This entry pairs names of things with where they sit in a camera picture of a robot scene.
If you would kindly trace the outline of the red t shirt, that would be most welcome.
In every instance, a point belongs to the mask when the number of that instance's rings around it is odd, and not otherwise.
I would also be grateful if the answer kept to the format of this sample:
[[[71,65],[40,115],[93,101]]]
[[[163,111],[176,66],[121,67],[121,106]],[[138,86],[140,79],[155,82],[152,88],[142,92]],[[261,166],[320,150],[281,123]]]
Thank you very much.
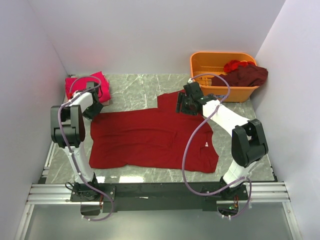
[[[156,108],[100,113],[90,126],[89,165],[181,169],[187,142],[204,119],[177,113],[177,98],[177,92],[164,93]]]

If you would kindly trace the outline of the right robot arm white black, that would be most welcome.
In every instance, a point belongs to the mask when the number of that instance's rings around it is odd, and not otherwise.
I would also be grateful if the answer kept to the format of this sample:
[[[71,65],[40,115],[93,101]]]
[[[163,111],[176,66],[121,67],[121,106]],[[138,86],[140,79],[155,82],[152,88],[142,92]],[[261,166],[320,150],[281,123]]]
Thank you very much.
[[[192,116],[201,114],[204,120],[189,137],[183,157],[181,170],[185,170],[187,154],[197,132],[209,121],[223,128],[231,137],[232,162],[227,172],[221,177],[221,186],[213,192],[198,192],[189,185],[187,178],[183,181],[187,189],[195,195],[208,197],[220,193],[230,200],[237,194],[237,189],[246,181],[251,168],[269,151],[262,123],[258,119],[250,120],[228,109],[213,94],[204,95],[200,85],[193,81],[184,85],[184,92],[179,92],[176,112]]]

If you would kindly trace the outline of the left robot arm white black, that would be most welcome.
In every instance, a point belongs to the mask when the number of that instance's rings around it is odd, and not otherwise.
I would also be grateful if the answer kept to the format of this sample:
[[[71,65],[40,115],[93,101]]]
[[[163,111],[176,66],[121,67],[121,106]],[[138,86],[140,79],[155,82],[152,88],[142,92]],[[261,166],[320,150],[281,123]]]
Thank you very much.
[[[101,91],[100,80],[88,81],[85,89],[75,91],[66,103],[50,108],[51,139],[67,155],[75,174],[75,182],[70,184],[71,195],[83,201],[101,197],[98,180],[84,151],[84,118],[92,121],[101,112]]]

